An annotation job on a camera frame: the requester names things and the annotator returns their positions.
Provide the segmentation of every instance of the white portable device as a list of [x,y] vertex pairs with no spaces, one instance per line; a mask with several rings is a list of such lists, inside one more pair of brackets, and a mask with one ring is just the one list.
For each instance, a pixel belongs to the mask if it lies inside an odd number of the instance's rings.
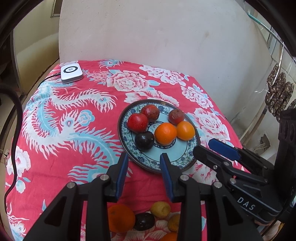
[[61,67],[61,79],[63,84],[82,79],[83,73],[78,63]]

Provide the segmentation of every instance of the red apple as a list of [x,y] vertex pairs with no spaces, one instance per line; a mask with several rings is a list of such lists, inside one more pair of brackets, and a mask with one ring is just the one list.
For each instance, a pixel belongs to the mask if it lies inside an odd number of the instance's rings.
[[168,115],[168,121],[173,125],[178,125],[181,121],[184,121],[184,113],[179,109],[172,110]]
[[153,104],[144,106],[141,113],[148,117],[149,122],[156,121],[159,117],[159,109]]
[[142,113],[134,113],[128,118],[127,126],[135,133],[143,133],[147,129],[148,118]]

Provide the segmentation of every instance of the tablecloth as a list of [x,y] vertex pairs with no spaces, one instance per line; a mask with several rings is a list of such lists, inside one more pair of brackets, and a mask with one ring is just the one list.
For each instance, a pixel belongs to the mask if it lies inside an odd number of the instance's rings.
[[[57,65],[49,75],[60,72],[61,66],[70,63]],[[59,77],[52,77],[40,85],[25,107],[16,149],[17,183],[7,198],[8,219],[17,241],[23,240],[68,182],[90,182],[117,163],[123,151],[117,134],[118,118],[134,101],[158,99],[180,108],[193,121],[201,144],[207,148],[212,138],[242,147],[217,105],[192,76],[119,60],[78,63],[83,79],[62,84]],[[243,169],[237,162],[233,165]],[[206,184],[216,180],[215,172],[199,161],[185,173]],[[6,189],[12,180],[9,158]],[[126,204],[137,214],[148,211],[156,201],[169,201],[161,175],[129,161],[119,203]],[[180,211],[180,204],[170,205],[170,215]],[[206,241],[203,202],[202,216],[202,240]],[[111,233],[111,238],[112,241],[156,241],[167,232],[166,219],[157,220],[148,231]],[[85,241],[85,215],[81,241]]]

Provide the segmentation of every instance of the plate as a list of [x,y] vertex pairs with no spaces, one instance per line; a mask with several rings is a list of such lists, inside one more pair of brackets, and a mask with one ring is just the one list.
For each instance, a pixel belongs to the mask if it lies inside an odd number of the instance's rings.
[[118,135],[123,148],[134,162],[149,171],[161,173],[159,159],[162,153],[167,153],[173,165],[178,166],[182,171],[186,171],[196,162],[193,156],[193,148],[200,144],[198,132],[187,115],[185,115],[184,120],[191,123],[195,129],[195,136],[190,141],[176,138],[167,146],[160,145],[155,141],[154,146],[145,152],[140,151],[136,147],[134,142],[136,134],[127,128],[127,121],[131,114],[140,113],[141,109],[148,104],[154,104],[160,111],[159,118],[149,123],[146,129],[146,131],[150,131],[153,134],[161,123],[169,122],[168,114],[170,111],[178,109],[169,103],[153,99],[139,100],[127,106],[118,120]]

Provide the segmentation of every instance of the potato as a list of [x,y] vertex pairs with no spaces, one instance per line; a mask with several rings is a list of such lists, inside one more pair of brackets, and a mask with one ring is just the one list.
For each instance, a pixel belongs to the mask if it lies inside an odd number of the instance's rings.
[[150,208],[150,212],[159,219],[166,218],[170,213],[170,205],[167,202],[155,202]]
[[168,229],[171,232],[178,232],[179,230],[180,214],[173,215],[168,221]]

